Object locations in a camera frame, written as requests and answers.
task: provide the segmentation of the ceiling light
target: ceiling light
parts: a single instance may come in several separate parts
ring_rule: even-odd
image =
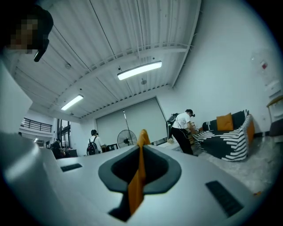
[[[123,80],[123,79],[127,79],[131,76],[143,73],[143,72],[147,72],[156,68],[161,68],[162,66],[162,62],[161,61],[156,61],[153,63],[149,63],[149,64],[144,64],[142,66],[138,66],[132,69],[129,69],[127,71],[121,72],[118,74],[118,78],[119,80]]]
[[[75,103],[77,103],[78,101],[80,101],[81,99],[83,99],[84,97],[82,95],[78,95],[76,98],[74,98],[73,100],[71,100],[68,104],[66,104],[64,107],[61,108],[61,110],[65,111],[67,110],[70,106],[74,105]]]

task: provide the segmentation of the railing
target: railing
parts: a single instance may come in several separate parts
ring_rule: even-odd
[[[51,132],[52,125],[37,122],[30,120],[28,118],[23,118],[22,127],[30,128],[30,129],[36,129],[40,131],[45,131],[45,132]]]

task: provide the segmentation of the orange pillow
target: orange pillow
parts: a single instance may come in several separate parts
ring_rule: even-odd
[[[218,131],[232,131],[232,130],[234,130],[231,113],[229,113],[228,115],[216,117],[216,122],[217,122],[217,130]]]

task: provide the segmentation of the white t-shirt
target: white t-shirt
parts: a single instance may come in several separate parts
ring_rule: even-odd
[[[95,138],[95,136],[91,136],[90,141],[93,142],[94,138]],[[96,143],[97,149],[102,153],[101,146],[104,145],[105,143],[102,142],[102,140],[99,136],[96,137],[96,140],[95,140],[94,143]]]
[[[179,128],[179,129],[185,129],[185,128],[187,128],[187,123],[189,121],[191,121],[190,116],[185,112],[181,113],[177,116],[172,127]]]

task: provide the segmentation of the concrete floor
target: concrete floor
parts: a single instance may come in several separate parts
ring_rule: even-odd
[[[283,164],[283,143],[269,136],[255,138],[249,156],[240,162],[226,162],[192,146],[199,158],[206,159],[245,184],[253,193],[265,191],[274,183]]]

